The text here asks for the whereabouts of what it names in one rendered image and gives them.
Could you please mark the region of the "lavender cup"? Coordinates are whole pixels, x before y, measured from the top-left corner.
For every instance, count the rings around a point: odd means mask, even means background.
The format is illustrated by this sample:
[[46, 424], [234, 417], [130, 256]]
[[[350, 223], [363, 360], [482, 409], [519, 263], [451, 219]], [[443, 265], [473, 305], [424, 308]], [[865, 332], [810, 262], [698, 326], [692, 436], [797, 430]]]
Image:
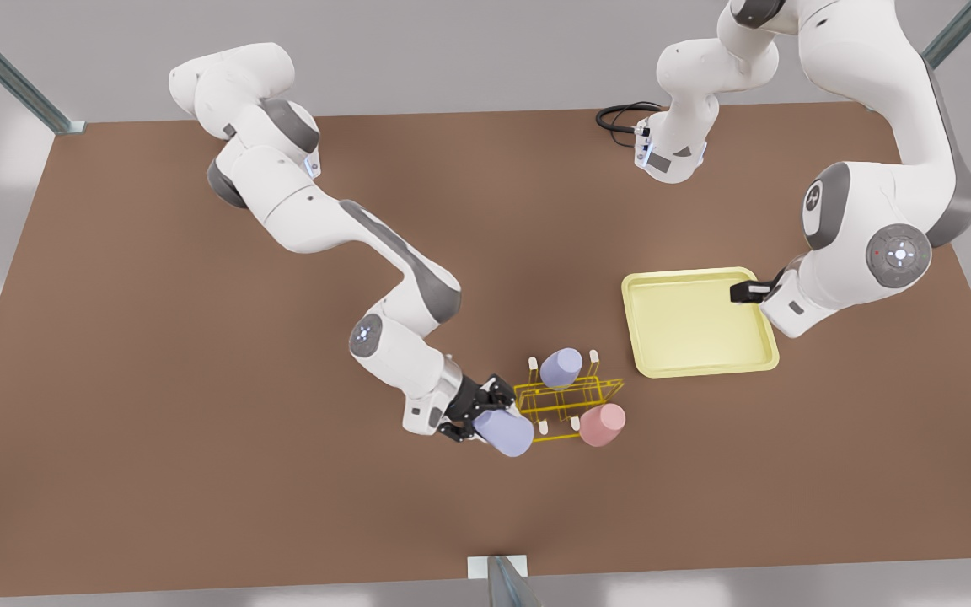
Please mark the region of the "lavender cup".
[[581, 376], [583, 356], [575, 348], [562, 348], [539, 365], [540, 383], [550, 389], [566, 389]]
[[481, 412], [473, 421], [478, 437], [507, 457], [519, 457], [528, 452], [534, 441], [531, 420], [509, 410]]

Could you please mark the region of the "pale yellow tray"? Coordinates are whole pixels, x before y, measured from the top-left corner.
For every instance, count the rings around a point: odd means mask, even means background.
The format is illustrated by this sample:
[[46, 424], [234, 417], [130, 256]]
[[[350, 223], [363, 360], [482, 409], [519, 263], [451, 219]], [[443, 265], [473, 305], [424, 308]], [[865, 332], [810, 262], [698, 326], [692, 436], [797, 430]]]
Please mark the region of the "pale yellow tray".
[[780, 355], [755, 304], [733, 303], [743, 266], [633, 273], [621, 284], [633, 361], [648, 378], [771, 370]]

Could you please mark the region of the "pink cup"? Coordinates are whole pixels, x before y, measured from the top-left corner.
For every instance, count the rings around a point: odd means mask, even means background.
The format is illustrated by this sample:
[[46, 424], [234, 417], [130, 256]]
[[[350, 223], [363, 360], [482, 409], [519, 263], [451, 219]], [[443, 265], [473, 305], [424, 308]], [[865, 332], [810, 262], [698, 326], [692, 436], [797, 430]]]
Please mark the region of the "pink cup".
[[625, 427], [625, 410], [615, 403], [590, 408], [579, 417], [579, 438], [593, 447], [603, 447], [616, 439]]

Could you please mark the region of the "silver frame post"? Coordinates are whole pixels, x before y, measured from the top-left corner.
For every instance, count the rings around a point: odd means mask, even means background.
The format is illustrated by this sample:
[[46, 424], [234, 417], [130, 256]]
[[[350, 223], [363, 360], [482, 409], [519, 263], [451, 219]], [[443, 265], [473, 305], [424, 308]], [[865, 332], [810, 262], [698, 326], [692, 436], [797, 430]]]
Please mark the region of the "silver frame post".
[[971, 0], [968, 0], [922, 51], [921, 57], [929, 67], [936, 69], [970, 34]]
[[24, 75], [0, 53], [0, 85], [2, 85], [31, 115], [57, 135], [81, 134], [86, 122], [68, 118], [41, 93]]
[[467, 579], [488, 581], [490, 607], [543, 607], [528, 583], [527, 556], [469, 556]]

